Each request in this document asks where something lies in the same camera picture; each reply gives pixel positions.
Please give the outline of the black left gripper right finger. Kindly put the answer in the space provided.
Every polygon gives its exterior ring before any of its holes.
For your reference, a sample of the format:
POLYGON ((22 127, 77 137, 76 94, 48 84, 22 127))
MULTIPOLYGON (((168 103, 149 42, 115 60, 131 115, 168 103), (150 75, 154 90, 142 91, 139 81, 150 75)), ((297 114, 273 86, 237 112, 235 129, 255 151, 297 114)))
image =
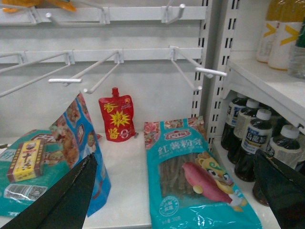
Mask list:
POLYGON ((263 150, 254 155, 256 182, 280 228, 305 227, 305 176, 263 150))

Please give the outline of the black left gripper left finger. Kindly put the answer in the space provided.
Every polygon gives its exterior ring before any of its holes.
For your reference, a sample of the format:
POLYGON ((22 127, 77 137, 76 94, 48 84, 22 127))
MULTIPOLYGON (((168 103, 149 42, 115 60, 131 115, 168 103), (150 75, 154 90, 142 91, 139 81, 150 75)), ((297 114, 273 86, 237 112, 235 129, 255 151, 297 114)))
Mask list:
POLYGON ((97 161, 86 156, 3 229, 81 229, 95 183, 97 161))

